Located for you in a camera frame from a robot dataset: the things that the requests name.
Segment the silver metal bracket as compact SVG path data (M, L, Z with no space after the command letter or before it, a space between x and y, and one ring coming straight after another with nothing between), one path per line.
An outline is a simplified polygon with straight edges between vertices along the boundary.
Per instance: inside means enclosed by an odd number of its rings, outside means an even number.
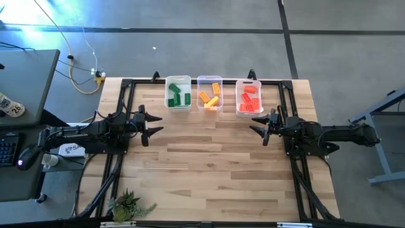
M300 222L277 222L277 228L313 228L313 225Z
M132 228L136 226L136 222L101 222L99 228Z

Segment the white cup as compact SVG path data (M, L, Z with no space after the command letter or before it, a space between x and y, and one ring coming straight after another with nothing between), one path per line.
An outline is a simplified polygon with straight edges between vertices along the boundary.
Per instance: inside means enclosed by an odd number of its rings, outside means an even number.
M44 166L45 169L49 169L55 165L57 165L59 162L58 156L54 154L44 154L42 157L42 165Z

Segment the green succulent plant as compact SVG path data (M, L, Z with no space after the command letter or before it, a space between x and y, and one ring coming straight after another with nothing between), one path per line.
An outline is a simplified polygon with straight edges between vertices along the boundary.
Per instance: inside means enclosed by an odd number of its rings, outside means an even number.
M148 207L138 205L140 197L136 197L134 191L126 191L118 198L111 198L108 201L108 210L113 215L113 221L123 223L132 218L144 218L149 215L156 207L154 203Z

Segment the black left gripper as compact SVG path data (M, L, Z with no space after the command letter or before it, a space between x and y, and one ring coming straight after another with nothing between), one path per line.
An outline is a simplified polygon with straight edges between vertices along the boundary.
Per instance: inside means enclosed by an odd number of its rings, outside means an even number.
M146 112L145 106L140 105L139 110L134 112L133 117L129 120L129 138L135 137L137 134L141 136L141 143L144 147L149 145L149 138L163 130L164 127L147 128L146 122L157 122L162 120L161 117L155 117Z

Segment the white plastic bin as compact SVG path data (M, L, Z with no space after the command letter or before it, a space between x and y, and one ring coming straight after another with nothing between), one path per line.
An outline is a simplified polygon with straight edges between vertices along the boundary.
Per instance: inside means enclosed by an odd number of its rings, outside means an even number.
M249 97L251 98L251 103L252 104L252 98L258 98L259 99L259 104L260 104L260 109L255 110L254 112L242 112L239 111L239 105L240 104L245 104L241 98L241 94L244 93L244 87L245 86L256 86L258 88L258 91L256 94L250 94ZM263 112L263 107L262 107L262 99L261 99L261 82L258 80L238 80L236 82L236 88L235 88L235 100L236 100L236 114L239 117L259 117L259 115Z
M191 100L191 105L186 106L184 97L185 93L190 93L192 95L192 88L191 88L191 78L188 75L176 75L176 76L169 76L165 80L165 106L169 109L170 112L188 112L191 109L192 106L192 100ZM175 93L171 90L169 90L169 85L170 84L175 84L181 89L180 92L180 99L181 99L181 105L180 106L174 106L174 107L169 107L168 106L168 100L173 99Z

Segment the clear plastic bin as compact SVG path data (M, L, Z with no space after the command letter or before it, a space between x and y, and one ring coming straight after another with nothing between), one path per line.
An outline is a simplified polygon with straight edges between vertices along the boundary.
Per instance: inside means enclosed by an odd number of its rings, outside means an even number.
M197 78L197 107L200 110L206 111L204 109L204 103L199 98L199 95L198 95L199 92L204 91L210 97L210 99L213 99L216 95L214 95L214 93L213 93L212 84L216 83L216 82L219 83L219 85L220 85L221 94L218 95L220 100L219 100L219 102L217 102L217 104L215 106L218 107L217 112L219 112L222 109L222 106L223 106L223 79L218 75L201 75L201 76L198 76L198 78Z

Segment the white sticker card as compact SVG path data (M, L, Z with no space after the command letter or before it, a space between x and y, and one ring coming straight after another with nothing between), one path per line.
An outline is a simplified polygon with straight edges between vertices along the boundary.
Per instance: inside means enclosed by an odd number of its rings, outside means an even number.
M1 92L0 92L0 110L13 118L18 118L25 113L25 107L22 104L11 100Z

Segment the black computer mouse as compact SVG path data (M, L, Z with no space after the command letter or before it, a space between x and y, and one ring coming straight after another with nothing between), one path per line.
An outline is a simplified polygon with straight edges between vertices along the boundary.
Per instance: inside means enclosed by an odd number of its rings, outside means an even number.
M17 159L17 169L21 171L26 171L31 168L35 163L38 155L40 154L41 149L36 144L31 144L26 147L19 155Z

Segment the grey metal table frame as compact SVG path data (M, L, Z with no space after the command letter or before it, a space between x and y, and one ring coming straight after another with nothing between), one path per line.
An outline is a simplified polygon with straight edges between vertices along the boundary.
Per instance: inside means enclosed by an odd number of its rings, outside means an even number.
M405 149L405 111L387 111L388 108L405 105L405 87L391 91L378 103L348 119L352 124L364 122L375 128L380 143L375 146L383 174L371 177L371 185L383 182L405 181L405 170L391 170L388 152L396 153Z

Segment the grey desk top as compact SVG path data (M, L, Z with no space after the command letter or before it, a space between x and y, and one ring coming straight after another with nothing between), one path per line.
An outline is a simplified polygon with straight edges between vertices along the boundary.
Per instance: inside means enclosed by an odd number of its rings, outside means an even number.
M0 117L0 128L40 122L59 56L58 49L0 51L0 92L25 107L18 118Z

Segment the white printed box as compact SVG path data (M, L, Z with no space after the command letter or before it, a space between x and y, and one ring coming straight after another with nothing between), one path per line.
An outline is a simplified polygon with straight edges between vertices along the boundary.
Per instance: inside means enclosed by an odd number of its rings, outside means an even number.
M84 157L85 149L75 143L63 144L59 147L58 154L67 158Z

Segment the black backlit keyboard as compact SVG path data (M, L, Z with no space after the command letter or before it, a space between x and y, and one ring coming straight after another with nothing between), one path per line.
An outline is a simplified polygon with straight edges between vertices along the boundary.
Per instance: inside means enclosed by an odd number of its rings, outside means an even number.
M20 133L0 133L0 167L15 166Z

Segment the dark desk top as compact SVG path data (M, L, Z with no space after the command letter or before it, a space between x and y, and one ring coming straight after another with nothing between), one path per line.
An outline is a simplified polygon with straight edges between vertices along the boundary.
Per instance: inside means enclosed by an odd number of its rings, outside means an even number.
M19 129L1 130L0 133L20 133L18 157L20 153L31 144L38 143L39 134L45 127L43 125ZM35 163L29 170L21 171L15 166L0 167L0 202L35 200L43 203L47 195L42 193L45 173L41 163L43 152L40 152Z

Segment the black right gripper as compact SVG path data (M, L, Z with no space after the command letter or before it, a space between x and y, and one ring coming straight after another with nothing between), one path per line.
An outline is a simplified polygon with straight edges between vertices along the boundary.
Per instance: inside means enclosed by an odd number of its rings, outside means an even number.
M279 130L284 126L283 124L283 112L281 107L276 109L272 108L270 114L262 117L252 118L254 122L264 124L265 127L258 127L250 125L249 128L259 134L263 139L263 146L267 146L270 141L270 136L272 134L278 135Z

